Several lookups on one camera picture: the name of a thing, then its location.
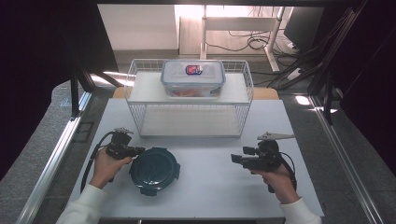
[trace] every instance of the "desk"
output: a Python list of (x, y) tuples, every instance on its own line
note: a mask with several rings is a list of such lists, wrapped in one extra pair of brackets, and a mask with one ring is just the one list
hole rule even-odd
[[(167, 147), (180, 164), (180, 177), (156, 197), (141, 195), (122, 167), (115, 181), (105, 186), (109, 199), (104, 206), (107, 218), (133, 219), (260, 219), (282, 217), (278, 200), (267, 191), (262, 179), (231, 162), (231, 154), (242, 154), (242, 146), (257, 146), (257, 136), (265, 132), (293, 133), (282, 101), (255, 100), (240, 138), (139, 137), (129, 108), (123, 99), (110, 99), (93, 139), (96, 143), (117, 127), (133, 130), (130, 145)], [(298, 193), (311, 210), (323, 216), (317, 195), (295, 139), (278, 140), (280, 150), (289, 154), (296, 166)], [(70, 200), (79, 195), (79, 186), (88, 158), (82, 167)]]

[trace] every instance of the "clear plastic container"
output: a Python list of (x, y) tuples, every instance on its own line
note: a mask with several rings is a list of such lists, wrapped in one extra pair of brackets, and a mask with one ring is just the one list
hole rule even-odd
[(215, 60), (167, 60), (161, 81), (170, 97), (219, 97), (224, 67)]

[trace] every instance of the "blue lid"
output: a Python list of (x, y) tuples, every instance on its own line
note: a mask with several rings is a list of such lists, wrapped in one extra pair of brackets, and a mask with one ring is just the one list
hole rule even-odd
[(156, 196), (158, 190), (178, 179), (179, 171), (180, 165), (172, 153), (164, 147), (153, 147), (134, 159), (130, 174), (140, 193)]

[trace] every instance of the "gray floor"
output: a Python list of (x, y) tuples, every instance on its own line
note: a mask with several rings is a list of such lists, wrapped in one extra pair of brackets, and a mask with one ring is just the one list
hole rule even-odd
[[(116, 52), (120, 71), (126, 72), (132, 58), (196, 58), (197, 55), (180, 56), (169, 51)], [(213, 59), (234, 58), (211, 56)], [(269, 73), (267, 61), (260, 57), (245, 57), (251, 71)], [(255, 82), (271, 80), (274, 76), (253, 74)], [(312, 105), (300, 105), (296, 96), (306, 96), (310, 79), (279, 92), (288, 112), (290, 123), (311, 175), (319, 201), (324, 211), (323, 223), (370, 223), (355, 191), (341, 168), (332, 145), (319, 122)], [(85, 160), (95, 130), (115, 90), (108, 84), (97, 82), (98, 88), (84, 115), (74, 142), (68, 148), (63, 162), (35, 217), (34, 223), (54, 223), (62, 213), (70, 192)], [(64, 83), (53, 92), (52, 104), (37, 127), (21, 156), (0, 182), (0, 223), (15, 223), (35, 186), (51, 151), (54, 149), (70, 116), (69, 84)], [(333, 127), (343, 143), (357, 173), (369, 190), (384, 223), (396, 220), (396, 178), (378, 154), (346, 117), (342, 109), (332, 114)], [(258, 220), (258, 223), (281, 223), (282, 219)], [(100, 223), (133, 223), (125, 220), (101, 220)]]

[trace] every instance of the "aluminum rail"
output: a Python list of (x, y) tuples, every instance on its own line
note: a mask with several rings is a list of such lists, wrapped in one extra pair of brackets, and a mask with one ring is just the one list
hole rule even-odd
[(69, 120), (64, 132), (62, 133), (55, 149), (53, 150), (46, 167), (44, 168), (41, 176), (39, 177), (35, 188), (29, 196), (25, 206), (23, 207), (21, 214), (16, 223), (32, 223), (35, 219), (38, 209), (50, 187), (53, 177), (55, 177), (56, 171), (61, 164), (62, 158), (69, 146), (73, 134), (75, 133), (85, 108), (91, 99), (92, 94), (84, 92), (79, 100), (79, 114), (75, 119)]
[(328, 124), (327, 120), (324, 118), (323, 113), (321, 112), (321, 103), (317, 96), (310, 96), (311, 105), (315, 108), (315, 111), (318, 115), (319, 121), (323, 126), (324, 131), (326, 132), (329, 140), (332, 144), (332, 148), (334, 149), (335, 154), (338, 157), (338, 160), (341, 163), (341, 166), (344, 169), (346, 177), (348, 178), (353, 190), (358, 196), (358, 200), (361, 203), (361, 207), (363, 208), (364, 213), (368, 217), (370, 223), (380, 224), (384, 223), (381, 216), (376, 209), (375, 202), (370, 196), (369, 191), (366, 187), (364, 187), (361, 178), (359, 177), (355, 167), (352, 164), (352, 161), (349, 159), (346, 150), (344, 149), (340, 139), (338, 138), (337, 133), (334, 128)]

